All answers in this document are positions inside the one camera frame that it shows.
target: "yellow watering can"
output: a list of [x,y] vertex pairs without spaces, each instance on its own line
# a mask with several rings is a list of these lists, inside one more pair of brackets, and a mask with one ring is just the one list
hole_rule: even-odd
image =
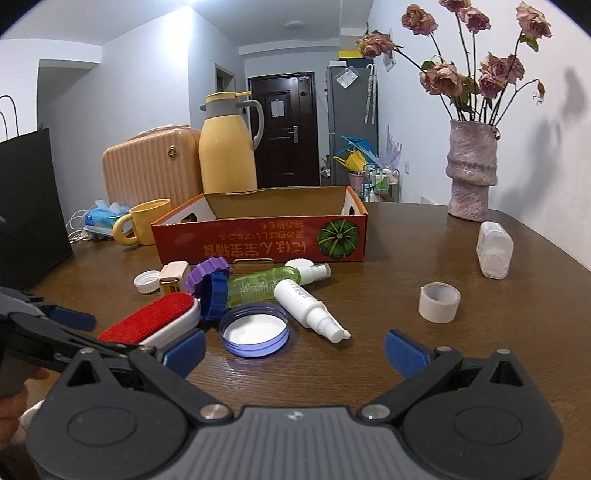
[[343,160],[340,157],[333,158],[349,171],[364,171],[368,162],[365,160],[365,157],[361,154],[361,152],[353,150],[347,150],[347,152],[349,152],[347,160]]

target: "white wall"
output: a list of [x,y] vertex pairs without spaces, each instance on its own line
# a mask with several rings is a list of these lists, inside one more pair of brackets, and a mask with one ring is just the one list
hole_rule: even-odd
[[100,160],[108,147],[148,128],[189,123],[188,9],[105,44],[102,64],[41,109],[65,219],[106,199]]
[[[492,29],[477,35],[478,60],[487,51],[503,57],[513,51],[519,27],[517,0],[485,2],[475,7],[491,18]],[[491,188],[491,208],[502,210],[530,226],[591,268],[591,39],[547,0],[528,2],[552,23],[552,38],[540,41],[540,52],[521,46],[526,80],[539,77],[547,89],[546,101],[536,105],[534,88],[526,87],[499,127],[499,184]],[[374,0],[371,29],[394,30],[393,40],[422,63],[434,54],[427,37],[415,37],[400,26],[405,4]],[[453,14],[436,2],[423,7],[439,23],[436,37],[446,60],[466,71]],[[387,73],[378,65],[380,152],[385,151],[390,124],[396,141],[404,145],[401,162],[410,163],[402,192],[406,202],[425,195],[435,203],[450,198],[451,180],[445,175],[449,150],[449,117],[436,96],[427,95],[418,82],[418,70],[405,59]]]
[[[0,95],[11,95],[17,106],[20,133],[37,130],[37,74],[40,60],[78,61],[99,64],[102,48],[61,40],[0,40]],[[7,118],[8,136],[17,134],[10,100],[0,100]],[[0,141],[4,141],[4,130]]]
[[236,91],[246,90],[244,61],[238,46],[194,10],[189,12],[193,36],[189,48],[189,101],[191,125],[201,129],[205,113],[199,106],[216,92],[215,64],[235,75]]
[[331,60],[338,59],[336,51],[308,51],[261,55],[247,58],[244,62],[246,78],[279,73],[314,72],[316,77],[316,114],[318,116],[319,157],[330,154],[329,117],[326,105],[326,67]]

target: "blue gripper pad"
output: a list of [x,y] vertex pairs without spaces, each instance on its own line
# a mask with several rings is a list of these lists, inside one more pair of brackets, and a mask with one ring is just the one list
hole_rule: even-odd
[[164,353],[163,365],[181,377],[186,376],[205,358],[205,333],[195,330]]
[[386,359],[403,378],[412,377],[434,359],[434,352],[397,330],[390,330],[384,342]]
[[48,315],[54,322],[61,323],[66,327],[84,332],[91,332],[96,327],[96,318],[90,313],[77,312],[56,306]]

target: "vase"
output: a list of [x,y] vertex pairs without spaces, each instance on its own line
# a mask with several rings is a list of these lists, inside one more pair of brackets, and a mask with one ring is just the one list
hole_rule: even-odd
[[488,214],[488,189],[497,184],[498,130],[480,122],[451,120],[446,174],[453,180],[448,212],[483,222]]

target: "peach suitcase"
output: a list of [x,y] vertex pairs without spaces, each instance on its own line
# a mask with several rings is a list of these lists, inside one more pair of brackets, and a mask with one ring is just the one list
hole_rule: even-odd
[[176,208],[203,193],[199,136],[188,125],[167,125],[108,148],[102,162],[109,201],[134,206],[169,198]]

